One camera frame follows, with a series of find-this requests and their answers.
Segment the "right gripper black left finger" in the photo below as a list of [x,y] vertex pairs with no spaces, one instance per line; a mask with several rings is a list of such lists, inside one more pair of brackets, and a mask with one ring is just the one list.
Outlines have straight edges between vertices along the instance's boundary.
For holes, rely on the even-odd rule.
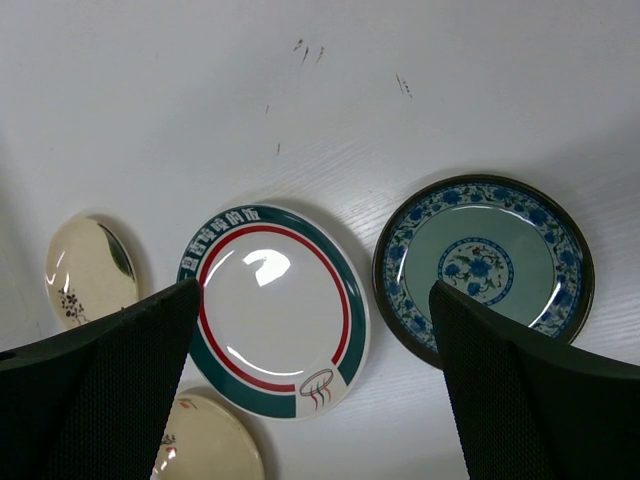
[[149,478],[200,303],[187,279],[2,352],[2,478]]

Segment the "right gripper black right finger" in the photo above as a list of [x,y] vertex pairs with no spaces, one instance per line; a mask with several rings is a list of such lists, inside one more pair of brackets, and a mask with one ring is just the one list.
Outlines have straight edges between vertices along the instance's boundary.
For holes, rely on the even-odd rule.
[[442,281],[429,307],[470,478],[638,478],[638,366],[564,344]]

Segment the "white plate red green rim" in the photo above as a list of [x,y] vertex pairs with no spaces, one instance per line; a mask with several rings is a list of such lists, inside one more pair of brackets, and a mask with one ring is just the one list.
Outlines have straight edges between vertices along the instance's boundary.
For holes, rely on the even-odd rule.
[[303,420],[338,405],[368,355],[362,281],[317,223],[249,204],[200,226],[179,279],[201,290],[190,355],[214,390],[256,416]]

